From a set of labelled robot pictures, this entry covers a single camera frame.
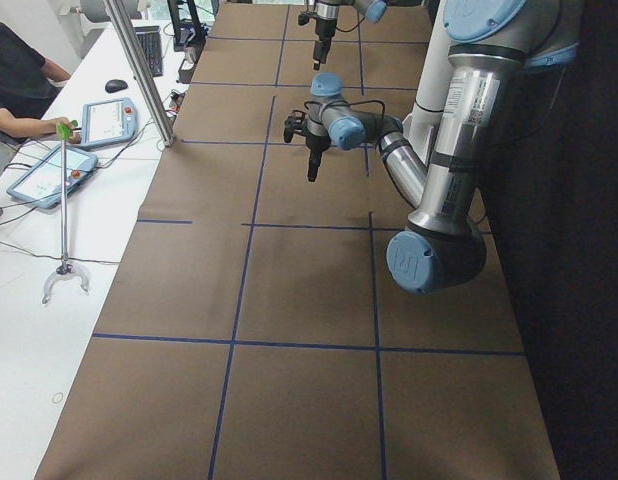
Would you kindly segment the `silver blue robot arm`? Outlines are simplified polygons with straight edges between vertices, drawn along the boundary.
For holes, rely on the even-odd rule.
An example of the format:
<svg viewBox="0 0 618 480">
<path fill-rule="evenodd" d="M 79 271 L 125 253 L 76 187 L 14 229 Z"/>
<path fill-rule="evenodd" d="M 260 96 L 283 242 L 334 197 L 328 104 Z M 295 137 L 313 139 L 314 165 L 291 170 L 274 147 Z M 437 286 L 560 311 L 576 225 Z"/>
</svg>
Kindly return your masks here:
<svg viewBox="0 0 618 480">
<path fill-rule="evenodd" d="M 353 1 L 315 1 L 311 11 L 315 19 L 317 40 L 313 49 L 313 69 L 318 71 L 327 62 L 332 39 L 338 26 L 338 15 L 341 6 L 353 7 L 361 20 L 377 23 L 387 10 L 387 3 L 382 0 Z"/>
<path fill-rule="evenodd" d="M 579 1 L 440 2 L 414 106 L 404 119 L 355 110 L 338 75 L 315 74 L 306 109 L 286 120 L 284 136 L 304 137 L 310 179 L 331 147 L 377 148 L 412 208 L 386 251 L 404 290 L 427 294 L 468 282 L 483 269 L 485 243 L 468 212 L 498 104 L 519 72 L 574 60 L 582 11 Z"/>
</svg>

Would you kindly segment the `person hand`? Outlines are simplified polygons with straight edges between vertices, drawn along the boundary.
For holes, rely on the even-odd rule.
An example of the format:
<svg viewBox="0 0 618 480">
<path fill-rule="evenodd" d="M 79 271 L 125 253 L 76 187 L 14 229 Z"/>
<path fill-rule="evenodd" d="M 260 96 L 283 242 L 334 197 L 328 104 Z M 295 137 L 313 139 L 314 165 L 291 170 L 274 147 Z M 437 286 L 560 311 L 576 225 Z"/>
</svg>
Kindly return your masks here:
<svg viewBox="0 0 618 480">
<path fill-rule="evenodd" d="M 69 120 L 65 117 L 58 117 L 54 119 L 54 125 L 57 135 L 64 140 L 68 140 L 79 134 L 80 127 L 76 120 Z"/>
</svg>

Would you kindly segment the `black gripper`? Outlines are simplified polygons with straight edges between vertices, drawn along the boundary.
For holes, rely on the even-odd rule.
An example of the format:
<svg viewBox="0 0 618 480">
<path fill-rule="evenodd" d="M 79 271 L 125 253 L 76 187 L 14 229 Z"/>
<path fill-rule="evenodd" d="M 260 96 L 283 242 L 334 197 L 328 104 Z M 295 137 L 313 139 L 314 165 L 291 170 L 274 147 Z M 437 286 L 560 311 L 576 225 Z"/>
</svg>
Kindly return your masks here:
<svg viewBox="0 0 618 480">
<path fill-rule="evenodd" d="M 305 135 L 305 144 L 310 151 L 307 180 L 309 182 L 315 182 L 318 177 L 322 154 L 331 147 L 331 139 L 329 135 L 322 136 L 307 132 Z"/>
<path fill-rule="evenodd" d="M 313 47 L 313 69 L 319 70 L 321 65 L 325 63 L 323 60 L 323 50 L 327 50 L 331 46 L 332 38 L 336 31 L 336 20 L 334 18 L 316 18 L 315 33 L 318 39 Z"/>
</svg>

